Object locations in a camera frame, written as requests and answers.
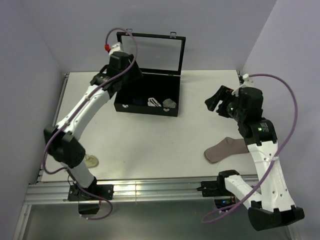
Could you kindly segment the white sock with dark stripes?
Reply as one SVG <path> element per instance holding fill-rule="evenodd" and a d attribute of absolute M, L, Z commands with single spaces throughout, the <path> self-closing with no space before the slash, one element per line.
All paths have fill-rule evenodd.
<path fill-rule="evenodd" d="M 159 108 L 162 107 L 162 105 L 153 97 L 148 98 L 147 105 L 149 107 L 159 107 Z"/>

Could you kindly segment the grey sock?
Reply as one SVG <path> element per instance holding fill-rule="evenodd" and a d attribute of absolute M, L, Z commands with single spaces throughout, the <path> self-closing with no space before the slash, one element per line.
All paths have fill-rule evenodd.
<path fill-rule="evenodd" d="M 162 102 L 162 106 L 164 108 L 175 109 L 177 107 L 177 103 L 175 101 L 171 100 L 170 98 L 167 98 Z"/>

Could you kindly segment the navy blue sock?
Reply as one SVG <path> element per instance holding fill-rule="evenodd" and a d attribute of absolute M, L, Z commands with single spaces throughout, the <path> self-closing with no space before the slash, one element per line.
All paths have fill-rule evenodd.
<path fill-rule="evenodd" d="M 143 106 L 144 105 L 144 100 L 142 98 L 133 98 L 132 99 L 132 104 L 136 106 Z"/>

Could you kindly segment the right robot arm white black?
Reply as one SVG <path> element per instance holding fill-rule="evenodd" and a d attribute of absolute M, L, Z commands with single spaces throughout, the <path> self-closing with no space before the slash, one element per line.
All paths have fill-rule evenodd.
<path fill-rule="evenodd" d="M 254 87 L 233 90 L 222 85 L 205 104 L 209 111 L 237 122 L 259 180 L 251 187 L 236 170 L 225 170 L 218 174 L 217 191 L 222 195 L 232 193 L 239 199 L 256 231 L 288 226 L 304 219 L 304 210 L 296 206 L 286 185 L 274 125 L 262 116 L 262 91 Z"/>

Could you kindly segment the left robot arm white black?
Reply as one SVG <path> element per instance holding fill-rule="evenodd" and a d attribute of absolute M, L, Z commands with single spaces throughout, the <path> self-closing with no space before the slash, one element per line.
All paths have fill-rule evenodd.
<path fill-rule="evenodd" d="M 75 180 L 79 194 L 91 200 L 98 193 L 97 179 L 85 164 L 86 150 L 79 140 L 88 123 L 122 87 L 143 76 L 136 58 L 120 50 L 110 52 L 109 63 L 90 81 L 75 107 L 56 125 L 44 129 L 45 150 Z"/>

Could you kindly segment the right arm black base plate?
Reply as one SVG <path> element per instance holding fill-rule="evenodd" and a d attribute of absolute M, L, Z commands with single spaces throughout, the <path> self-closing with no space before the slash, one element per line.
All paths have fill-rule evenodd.
<path fill-rule="evenodd" d="M 207 197 L 221 197 L 225 193 L 219 188 L 218 182 L 216 180 L 202 181 L 200 186 L 196 189 L 201 192 L 204 198 Z"/>

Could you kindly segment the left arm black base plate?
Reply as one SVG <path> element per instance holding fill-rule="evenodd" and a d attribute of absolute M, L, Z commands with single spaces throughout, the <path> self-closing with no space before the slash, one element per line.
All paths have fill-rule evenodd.
<path fill-rule="evenodd" d="M 85 190 L 94 196 L 91 196 L 85 192 L 83 192 L 77 185 L 72 185 L 69 188 L 69 193 L 67 200 L 69 202 L 78 202 L 78 201 L 98 201 L 100 198 L 104 198 L 107 200 L 111 200 L 113 198 L 114 186 L 112 184 L 100 185 L 98 184 L 93 189 Z"/>

